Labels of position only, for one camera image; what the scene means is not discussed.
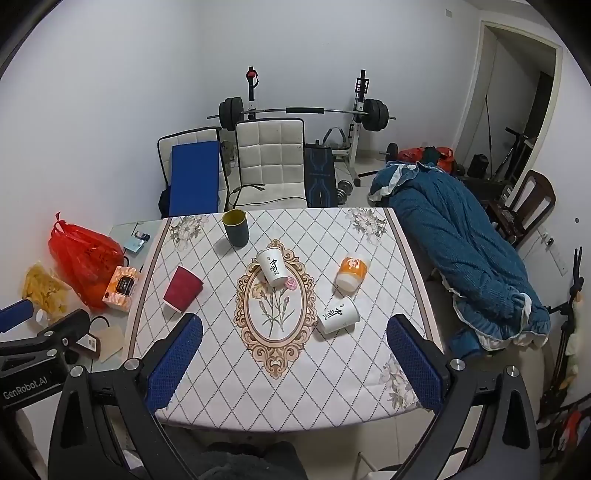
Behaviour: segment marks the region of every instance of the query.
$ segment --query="red paper cup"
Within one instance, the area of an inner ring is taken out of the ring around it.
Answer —
[[[203,290],[203,282],[193,272],[178,266],[164,294],[164,303],[177,312],[184,312]]]

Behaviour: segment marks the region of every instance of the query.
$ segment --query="blue folding mat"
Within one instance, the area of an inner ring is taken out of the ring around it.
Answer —
[[[219,154],[217,141],[173,147],[170,216],[217,213]]]

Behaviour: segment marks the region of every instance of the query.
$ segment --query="wooden chair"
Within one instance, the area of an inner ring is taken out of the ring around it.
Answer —
[[[515,206],[521,199],[525,186],[530,180],[535,182],[534,188],[521,206],[515,210]],[[540,207],[544,199],[548,199],[548,206],[527,227],[524,227],[524,223]],[[525,179],[509,207],[506,207],[503,203],[493,201],[486,202],[485,210],[491,222],[497,223],[497,231],[511,245],[517,248],[532,230],[538,228],[554,204],[556,204],[556,195],[554,194],[554,189],[550,181],[541,173],[530,170],[525,174]]]

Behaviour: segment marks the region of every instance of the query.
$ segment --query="orange tissue box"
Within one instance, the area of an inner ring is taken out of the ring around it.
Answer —
[[[138,282],[139,273],[133,267],[117,267],[111,277],[103,301],[117,310],[128,312],[131,307],[131,294]]]

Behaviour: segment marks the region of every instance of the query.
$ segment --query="power outlet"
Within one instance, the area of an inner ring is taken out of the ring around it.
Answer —
[[[538,227],[538,232],[540,234],[540,237],[542,238],[542,241],[546,245],[546,250],[550,252],[550,255],[552,255],[552,258],[554,259],[556,267],[558,267],[560,275],[564,277],[569,272],[569,266],[564,262],[564,260],[560,256],[558,246],[556,245],[556,238],[552,237],[543,225],[540,225]]]

